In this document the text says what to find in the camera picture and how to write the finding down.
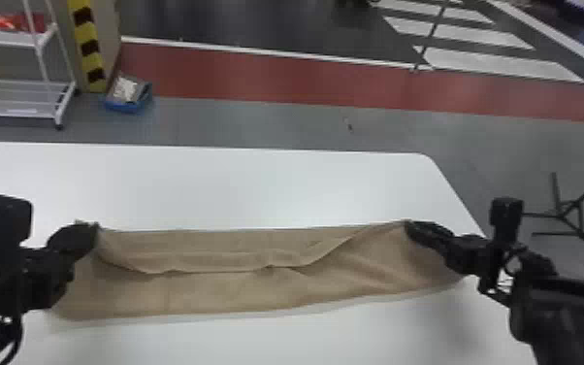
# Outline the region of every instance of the towel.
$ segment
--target towel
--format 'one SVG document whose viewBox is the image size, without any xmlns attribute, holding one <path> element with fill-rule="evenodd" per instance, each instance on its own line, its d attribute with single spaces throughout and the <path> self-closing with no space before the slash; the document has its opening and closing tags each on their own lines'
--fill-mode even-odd
<svg viewBox="0 0 584 365">
<path fill-rule="evenodd" d="M 289 309 L 444 287 L 460 276 L 404 221 L 231 231 L 100 228 L 56 305 L 70 319 Z"/>
</svg>

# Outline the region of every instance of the yellow and black striped pillar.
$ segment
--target yellow and black striped pillar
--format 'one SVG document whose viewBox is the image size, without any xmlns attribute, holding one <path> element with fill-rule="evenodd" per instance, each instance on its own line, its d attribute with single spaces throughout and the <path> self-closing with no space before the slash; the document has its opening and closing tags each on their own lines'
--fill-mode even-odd
<svg viewBox="0 0 584 365">
<path fill-rule="evenodd" d="M 104 92 L 107 89 L 107 75 L 90 0 L 68 0 L 68 9 L 75 24 L 75 40 L 80 49 L 81 68 L 88 82 L 88 90 Z"/>
</svg>

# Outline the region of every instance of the metal shelf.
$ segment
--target metal shelf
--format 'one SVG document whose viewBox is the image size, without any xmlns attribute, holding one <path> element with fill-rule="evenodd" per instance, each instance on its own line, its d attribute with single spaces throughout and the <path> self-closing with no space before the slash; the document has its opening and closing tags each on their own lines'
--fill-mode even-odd
<svg viewBox="0 0 584 365">
<path fill-rule="evenodd" d="M 49 18 L 55 19 L 51 1 L 45 0 L 45 3 Z M 42 80 L 0 80 L 0 116 L 48 117 L 54 119 L 54 126 L 61 130 L 63 129 L 61 118 L 77 88 L 66 44 L 55 22 L 52 22 L 44 33 L 37 33 L 29 0 L 22 0 L 22 5 L 30 32 L 0 31 L 0 47 L 34 49 Z M 54 35 L 59 40 L 61 53 L 70 74 L 70 81 L 67 83 L 55 83 L 49 79 L 43 48 Z"/>
<path fill-rule="evenodd" d="M 0 116 L 61 118 L 75 83 L 0 80 Z"/>
<path fill-rule="evenodd" d="M 48 25 L 44 33 L 36 34 L 39 50 L 43 49 L 56 31 L 57 25 L 53 22 Z M 0 46 L 33 49 L 34 40 L 32 39 L 32 33 L 0 31 Z"/>
</svg>

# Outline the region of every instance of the crosswalk marking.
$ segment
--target crosswalk marking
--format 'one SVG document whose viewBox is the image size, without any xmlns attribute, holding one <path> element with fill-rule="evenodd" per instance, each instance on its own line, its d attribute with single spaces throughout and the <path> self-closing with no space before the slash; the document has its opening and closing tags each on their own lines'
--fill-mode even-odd
<svg viewBox="0 0 584 365">
<path fill-rule="evenodd" d="M 424 57 L 431 65 L 441 69 L 584 82 L 566 67 L 551 61 L 435 48 L 428 49 Z"/>
<path fill-rule="evenodd" d="M 429 16 L 436 16 L 439 13 L 439 10 L 441 9 L 441 7 L 438 5 L 415 3 L 406 0 L 381 0 L 376 5 L 378 8 L 398 10 L 409 13 L 425 14 Z M 493 24 L 493 21 L 490 18 L 482 15 L 479 12 L 467 9 L 448 8 L 446 9 L 443 16 Z"/>
<path fill-rule="evenodd" d="M 427 21 L 410 20 L 398 17 L 386 17 L 385 20 L 399 33 L 427 36 L 433 24 Z M 534 47 L 523 42 L 511 33 L 496 30 L 475 29 L 463 26 L 441 24 L 435 32 L 435 38 L 451 39 L 494 46 L 516 47 L 533 50 Z"/>
</svg>

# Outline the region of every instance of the white floor stripe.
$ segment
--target white floor stripe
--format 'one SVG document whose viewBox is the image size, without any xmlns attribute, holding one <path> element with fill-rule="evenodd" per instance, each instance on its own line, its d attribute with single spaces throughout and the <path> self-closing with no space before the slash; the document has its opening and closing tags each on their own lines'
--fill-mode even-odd
<svg viewBox="0 0 584 365">
<path fill-rule="evenodd" d="M 167 40 L 162 40 L 162 39 L 141 38 L 141 37 L 131 37 L 131 36 L 122 36 L 122 42 L 123 43 L 140 44 L 140 45 L 155 45 L 155 46 L 177 47 L 177 48 L 195 49 L 195 50 L 222 50 L 222 51 L 229 51 L 229 52 L 234 52 L 234 53 L 270 55 L 270 56 L 275 56 L 275 57 L 286 57 L 286 58 L 302 58 L 302 59 L 312 59 L 312 60 L 317 60 L 317 61 L 354 63 L 354 64 L 359 64 L 359 65 L 370 65 L 370 66 L 386 66 L 386 67 L 396 67 L 396 68 L 402 68 L 402 69 L 411 69 L 414 67 L 413 63 L 407 63 L 407 62 L 394 62 L 394 61 L 381 61 L 381 60 L 376 60 L 376 59 L 339 57 L 339 56 L 334 56 L 334 55 L 312 54 L 312 53 L 292 52 L 292 51 L 284 51 L 284 50 L 262 50 L 262 49 L 251 49 L 251 48 L 246 48 L 246 47 L 208 45 L 205 43 L 167 41 Z M 433 67 L 431 67 L 429 65 L 419 65 L 419 70 L 432 70 L 432 69 L 433 69 Z"/>
<path fill-rule="evenodd" d="M 580 44 L 579 42 L 573 40 L 571 37 L 567 36 L 566 34 L 560 32 L 559 30 L 551 27 L 550 25 L 526 14 L 525 12 L 517 9 L 505 2 L 502 1 L 489 1 L 490 4 L 494 5 L 498 9 L 504 11 L 505 13 L 511 15 L 512 17 L 517 18 L 520 21 L 528 24 L 532 28 L 536 29 L 538 32 L 542 33 L 543 35 L 547 36 L 548 38 L 552 39 L 553 41 L 559 43 L 560 45 L 564 46 L 565 48 L 579 54 L 582 58 L 584 58 L 584 45 Z"/>
<path fill-rule="evenodd" d="M 438 69 L 584 82 L 569 69 L 550 61 L 442 49 L 428 49 L 425 59 Z"/>
<path fill-rule="evenodd" d="M 433 27 L 431 22 L 410 20 L 398 17 L 385 17 L 385 20 L 399 33 L 427 36 Z M 435 38 L 452 39 L 494 46 L 517 47 L 533 50 L 529 44 L 511 33 L 496 30 L 475 29 L 463 26 L 440 24 L 435 31 Z"/>
<path fill-rule="evenodd" d="M 428 16 L 436 16 L 441 9 L 439 5 L 414 3 L 406 0 L 381 0 L 375 4 L 378 8 L 385 8 L 391 10 L 398 10 L 409 13 L 425 14 Z M 493 21 L 482 15 L 479 12 L 466 9 L 448 8 L 443 14 L 444 17 L 453 17 L 464 20 L 474 20 L 486 23 L 493 23 Z"/>
</svg>

